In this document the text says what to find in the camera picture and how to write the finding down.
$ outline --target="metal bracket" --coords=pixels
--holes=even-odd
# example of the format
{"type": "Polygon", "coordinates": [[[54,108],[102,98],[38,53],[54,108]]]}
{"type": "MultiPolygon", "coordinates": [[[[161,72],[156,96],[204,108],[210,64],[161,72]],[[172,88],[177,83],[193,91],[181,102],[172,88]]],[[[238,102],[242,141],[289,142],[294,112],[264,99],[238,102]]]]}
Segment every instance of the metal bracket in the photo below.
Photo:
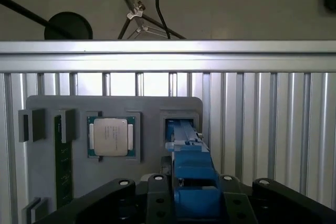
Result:
{"type": "Polygon", "coordinates": [[[132,20],[135,17],[140,17],[141,18],[142,17],[142,13],[143,13],[143,10],[140,9],[139,7],[136,7],[136,8],[134,8],[133,12],[129,12],[127,14],[127,18],[129,20],[132,20]]]}

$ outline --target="bolt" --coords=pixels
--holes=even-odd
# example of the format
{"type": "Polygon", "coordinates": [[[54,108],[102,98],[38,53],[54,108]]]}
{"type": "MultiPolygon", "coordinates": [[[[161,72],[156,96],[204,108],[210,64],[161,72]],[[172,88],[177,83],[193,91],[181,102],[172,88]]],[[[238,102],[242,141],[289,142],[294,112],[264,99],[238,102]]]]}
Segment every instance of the bolt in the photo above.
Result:
{"type": "Polygon", "coordinates": [[[156,180],[162,180],[163,177],[162,176],[155,176],[154,179],[156,179],[156,180]]]}
{"type": "Polygon", "coordinates": [[[263,184],[265,186],[269,185],[269,182],[266,181],[266,180],[260,180],[259,183],[261,183],[261,184],[263,184]]]}
{"type": "Polygon", "coordinates": [[[125,186],[125,185],[128,185],[129,181],[128,180],[122,180],[119,182],[119,185],[121,186],[125,186]]]}

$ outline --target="white wall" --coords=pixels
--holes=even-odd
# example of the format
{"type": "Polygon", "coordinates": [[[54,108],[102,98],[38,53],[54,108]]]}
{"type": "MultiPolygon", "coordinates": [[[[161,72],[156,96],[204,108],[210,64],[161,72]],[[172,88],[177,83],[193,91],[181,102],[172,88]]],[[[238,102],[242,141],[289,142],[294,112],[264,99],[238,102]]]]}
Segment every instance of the white wall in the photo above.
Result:
{"type": "MultiPolygon", "coordinates": [[[[116,39],[127,13],[123,0],[14,0],[49,19],[83,15],[94,39],[116,39]]],[[[154,0],[142,0],[158,19],[154,0]]],[[[322,0],[161,0],[167,24],[189,39],[335,39],[336,16],[322,0]]],[[[43,28],[0,6],[0,39],[43,39],[43,28]]]]}

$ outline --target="corrugated metal panel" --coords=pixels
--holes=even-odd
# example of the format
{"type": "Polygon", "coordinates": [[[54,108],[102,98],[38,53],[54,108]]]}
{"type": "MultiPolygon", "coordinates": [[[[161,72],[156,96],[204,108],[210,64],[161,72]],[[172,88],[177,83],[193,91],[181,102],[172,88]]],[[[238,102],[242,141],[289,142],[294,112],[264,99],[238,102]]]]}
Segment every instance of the corrugated metal panel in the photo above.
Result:
{"type": "MultiPolygon", "coordinates": [[[[192,95],[204,102],[203,132],[217,170],[246,184],[273,177],[332,206],[334,73],[14,73],[0,74],[0,81],[0,108],[5,115],[0,124],[6,129],[1,131],[0,157],[6,165],[14,161],[7,154],[8,145],[14,143],[15,153],[26,155],[25,144],[18,143],[17,111],[30,95],[192,95]]],[[[27,204],[27,174],[20,155],[15,167],[18,209],[22,209],[27,204]]],[[[9,173],[2,176],[5,181],[9,173]]],[[[2,185],[2,205],[10,204],[5,188],[2,185]]]]}
{"type": "Polygon", "coordinates": [[[26,145],[18,142],[17,111],[33,94],[198,97],[204,105],[203,134],[218,171],[247,184],[274,178],[335,209],[335,56],[172,55],[173,63],[155,55],[158,60],[144,56],[133,65],[102,55],[64,61],[34,57],[34,64],[20,55],[0,59],[0,72],[7,72],[0,73],[1,223],[10,218],[15,223],[28,203],[26,145]],[[90,67],[95,59],[100,65],[90,67]],[[1,71],[20,60],[29,65],[25,72],[41,63],[45,73],[1,71]],[[109,66],[108,72],[96,72],[109,66]],[[142,71],[116,72],[127,66],[142,71]],[[84,68],[91,72],[81,72],[84,68]]]}

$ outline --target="wire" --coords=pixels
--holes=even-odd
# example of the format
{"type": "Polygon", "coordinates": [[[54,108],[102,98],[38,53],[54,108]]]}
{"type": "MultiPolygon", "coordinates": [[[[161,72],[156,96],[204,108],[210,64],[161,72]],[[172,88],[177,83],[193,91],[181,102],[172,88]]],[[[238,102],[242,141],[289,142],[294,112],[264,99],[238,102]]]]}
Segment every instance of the wire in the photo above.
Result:
{"type": "Polygon", "coordinates": [[[60,35],[64,36],[67,39],[74,39],[74,37],[68,31],[64,30],[61,27],[54,25],[53,23],[41,18],[40,16],[36,15],[35,13],[29,11],[28,9],[24,8],[23,6],[15,3],[13,0],[0,0],[0,4],[15,11],[16,13],[21,14],[22,16],[29,18],[30,20],[52,29],[53,31],[59,33],[60,35]]]}
{"type": "MultiPolygon", "coordinates": [[[[146,21],[148,21],[149,23],[152,23],[153,25],[156,25],[157,27],[160,27],[161,29],[164,29],[163,25],[160,22],[157,22],[155,19],[152,19],[151,17],[147,16],[145,13],[142,14],[142,18],[146,21]]],[[[170,34],[174,35],[175,37],[179,38],[179,39],[186,39],[185,37],[183,37],[182,35],[178,34],[177,32],[171,30],[168,28],[168,31],[170,34]]]]}
{"type": "Polygon", "coordinates": [[[160,0],[155,0],[155,7],[156,7],[156,11],[157,11],[157,13],[158,13],[158,15],[159,15],[159,18],[160,18],[160,20],[161,20],[161,23],[162,23],[162,25],[163,25],[163,28],[164,28],[164,30],[165,30],[166,33],[167,33],[167,38],[170,39],[170,33],[169,33],[169,31],[168,31],[168,27],[167,27],[167,25],[166,25],[166,22],[164,21],[164,18],[163,18],[163,16],[162,16],[162,13],[161,13],[161,11],[160,11],[160,0]]]}

